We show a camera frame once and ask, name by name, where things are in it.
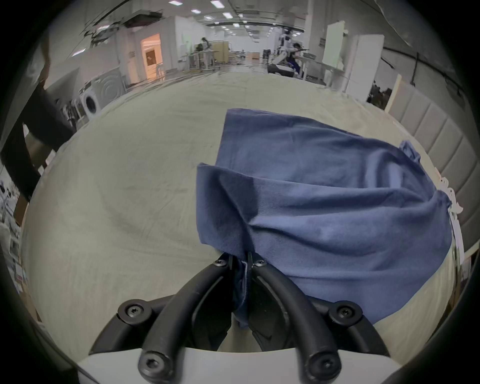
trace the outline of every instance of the screw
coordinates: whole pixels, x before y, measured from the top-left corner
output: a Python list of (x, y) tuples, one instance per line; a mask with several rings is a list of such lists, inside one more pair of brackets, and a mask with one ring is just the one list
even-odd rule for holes
[(350, 307), (340, 307), (338, 308), (338, 316), (340, 316), (341, 318), (350, 318), (353, 316), (353, 310), (350, 308)]
[(127, 315), (130, 317), (137, 317), (140, 315), (144, 309), (140, 305), (132, 305), (131, 307), (127, 308)]
[(331, 353), (319, 353), (311, 357), (308, 364), (310, 374), (317, 380), (335, 378), (340, 372), (341, 363)]
[(149, 378), (163, 378), (168, 374), (167, 364), (163, 355), (160, 353), (145, 353), (140, 357), (138, 368), (140, 373)]
[(213, 264), (217, 267), (223, 267), (227, 265), (227, 262), (225, 260), (215, 260)]
[(255, 263), (253, 263), (253, 265), (257, 267), (263, 267), (264, 265), (267, 265), (267, 262), (265, 260), (258, 260)]

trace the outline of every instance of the upholstered headboard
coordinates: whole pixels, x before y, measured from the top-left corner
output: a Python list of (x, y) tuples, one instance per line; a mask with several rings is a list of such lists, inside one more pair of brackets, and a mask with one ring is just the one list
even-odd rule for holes
[(458, 215), (468, 250), (480, 238), (480, 162), (460, 128), (435, 103), (398, 75), (385, 111), (423, 146), (463, 207)]

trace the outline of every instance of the table leg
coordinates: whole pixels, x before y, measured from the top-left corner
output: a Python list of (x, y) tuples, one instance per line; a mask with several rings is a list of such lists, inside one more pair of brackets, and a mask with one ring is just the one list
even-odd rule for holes
[(304, 67), (305, 67), (305, 69), (303, 70), (303, 79), (304, 79), (304, 80), (307, 80), (308, 61), (305, 62)]

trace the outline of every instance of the white tablecloth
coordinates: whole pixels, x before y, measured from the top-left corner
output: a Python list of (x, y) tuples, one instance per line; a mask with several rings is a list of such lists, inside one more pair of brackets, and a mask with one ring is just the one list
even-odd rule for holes
[[(214, 164), (228, 108), (300, 115), (399, 146), (410, 139), (382, 110), (277, 75), (214, 73), (151, 86), (110, 104), (64, 145), (27, 211), (22, 258), (53, 340), (83, 359), (125, 300), (176, 293), (218, 252), (200, 244), (195, 174)], [(393, 359), (428, 340), (454, 284), (451, 252), (398, 312), (376, 324)]]

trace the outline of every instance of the floor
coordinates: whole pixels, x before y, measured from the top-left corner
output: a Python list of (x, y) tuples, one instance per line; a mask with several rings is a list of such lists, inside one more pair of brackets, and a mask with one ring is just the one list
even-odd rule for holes
[[(267, 61), (263, 59), (243, 59), (239, 60), (235, 63), (229, 63), (229, 64), (219, 64), (215, 68), (215, 71), (220, 71), (222, 73), (227, 73), (227, 72), (242, 72), (242, 73), (251, 73), (251, 72), (259, 72), (259, 73), (265, 73), (267, 74)], [(178, 71), (178, 70), (171, 70), (167, 71), (165, 77), (163, 79), (154, 79), (154, 80), (144, 80), (142, 82), (139, 82), (137, 84), (134, 84), (130, 86), (127, 90), (127, 92), (130, 92), (132, 90), (138, 90), (138, 88), (143, 88), (147, 85), (158, 83), (160, 81), (165, 81), (165, 80), (171, 80), (171, 79), (176, 79), (180, 78), (183, 76), (188, 76), (191, 75), (192, 73), (197, 73), (197, 72), (211, 72), (211, 71), (197, 71), (197, 70), (192, 70), (189, 72), (183, 72), (183, 71)]]

